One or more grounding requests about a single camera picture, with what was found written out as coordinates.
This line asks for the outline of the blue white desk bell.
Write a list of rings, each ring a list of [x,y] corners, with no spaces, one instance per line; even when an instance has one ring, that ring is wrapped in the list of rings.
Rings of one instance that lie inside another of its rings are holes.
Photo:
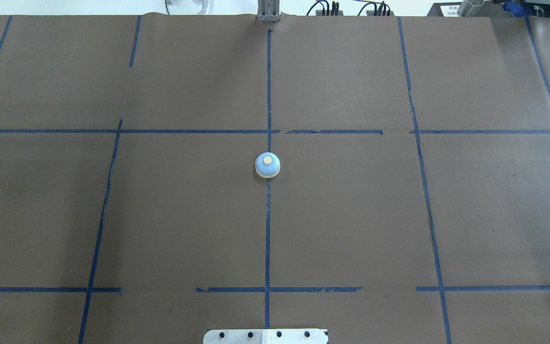
[[[279,174],[281,170],[281,161],[276,154],[264,152],[258,155],[255,160],[254,170],[261,178],[270,179]]]

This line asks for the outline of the silver metal cylinder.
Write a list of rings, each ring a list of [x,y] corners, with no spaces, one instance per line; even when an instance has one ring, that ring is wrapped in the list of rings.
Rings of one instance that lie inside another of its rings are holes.
[[[484,0],[463,0],[457,9],[459,17],[476,17],[483,4]]]

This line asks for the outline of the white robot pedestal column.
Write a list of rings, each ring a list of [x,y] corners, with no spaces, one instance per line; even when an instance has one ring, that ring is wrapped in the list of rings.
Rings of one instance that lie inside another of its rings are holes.
[[[328,344],[328,331],[319,328],[214,329],[203,344]]]

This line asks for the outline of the brown paper table cover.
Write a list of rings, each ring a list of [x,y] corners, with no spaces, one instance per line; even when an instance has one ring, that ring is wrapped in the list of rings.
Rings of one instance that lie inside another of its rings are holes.
[[[289,327],[550,344],[550,18],[0,16],[0,344]]]

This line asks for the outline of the aluminium frame post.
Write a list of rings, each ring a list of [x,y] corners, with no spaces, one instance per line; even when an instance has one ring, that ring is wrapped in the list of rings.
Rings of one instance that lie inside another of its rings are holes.
[[[280,0],[258,0],[258,22],[279,22],[281,19]]]

